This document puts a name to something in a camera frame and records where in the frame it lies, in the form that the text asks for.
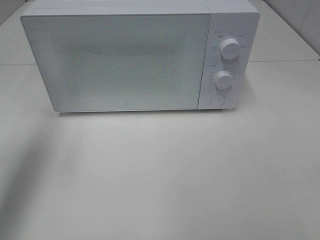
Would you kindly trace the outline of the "upper white power knob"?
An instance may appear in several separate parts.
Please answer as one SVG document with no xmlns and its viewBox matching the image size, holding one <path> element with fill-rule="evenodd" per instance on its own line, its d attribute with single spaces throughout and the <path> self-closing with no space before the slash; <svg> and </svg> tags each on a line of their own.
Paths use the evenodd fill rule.
<svg viewBox="0 0 320 240">
<path fill-rule="evenodd" d="M 241 41 L 234 36 L 225 37 L 219 44 L 220 55 L 225 60 L 237 58 L 241 51 Z"/>
</svg>

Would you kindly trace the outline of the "white microwave door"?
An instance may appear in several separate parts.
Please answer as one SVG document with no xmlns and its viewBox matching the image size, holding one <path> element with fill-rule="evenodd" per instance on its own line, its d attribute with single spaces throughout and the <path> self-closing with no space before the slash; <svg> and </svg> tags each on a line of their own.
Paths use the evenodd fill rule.
<svg viewBox="0 0 320 240">
<path fill-rule="evenodd" d="M 193 110 L 210 16 L 21 18 L 57 112 Z"/>
</svg>

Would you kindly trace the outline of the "round door release button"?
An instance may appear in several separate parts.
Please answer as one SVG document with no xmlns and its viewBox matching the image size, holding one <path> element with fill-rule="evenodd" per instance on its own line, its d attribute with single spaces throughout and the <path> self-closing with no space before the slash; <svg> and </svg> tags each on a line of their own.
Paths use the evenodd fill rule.
<svg viewBox="0 0 320 240">
<path fill-rule="evenodd" d="M 226 102 L 226 97 L 223 94 L 215 94 L 210 99 L 210 103 L 213 106 L 223 106 L 225 102 Z"/>
</svg>

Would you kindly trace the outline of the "white microwave oven body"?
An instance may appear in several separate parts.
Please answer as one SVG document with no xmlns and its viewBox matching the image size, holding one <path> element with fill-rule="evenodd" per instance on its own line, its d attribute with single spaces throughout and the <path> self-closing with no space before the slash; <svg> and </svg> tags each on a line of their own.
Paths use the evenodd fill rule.
<svg viewBox="0 0 320 240">
<path fill-rule="evenodd" d="M 21 15 L 20 20 L 23 16 L 197 14 L 209 15 L 198 105 L 195 109 L 170 110 L 233 109 L 244 82 L 260 20 L 260 13 L 247 0 L 36 0 Z M 219 49 L 220 42 L 229 36 L 241 42 L 240 54 L 232 60 L 222 58 Z M 216 88 L 214 76 L 220 71 L 228 71 L 233 77 L 233 83 L 227 89 Z M 214 106 L 210 103 L 211 97 L 216 94 L 226 97 L 224 105 Z"/>
</svg>

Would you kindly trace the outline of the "white timer knob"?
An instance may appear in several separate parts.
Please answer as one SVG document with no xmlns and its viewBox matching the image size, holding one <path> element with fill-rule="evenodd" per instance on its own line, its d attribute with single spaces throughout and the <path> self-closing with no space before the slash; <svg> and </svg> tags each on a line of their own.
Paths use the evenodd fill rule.
<svg viewBox="0 0 320 240">
<path fill-rule="evenodd" d="M 217 89 L 228 89 L 233 84 L 233 76 L 229 71 L 219 71 L 213 78 Z"/>
</svg>

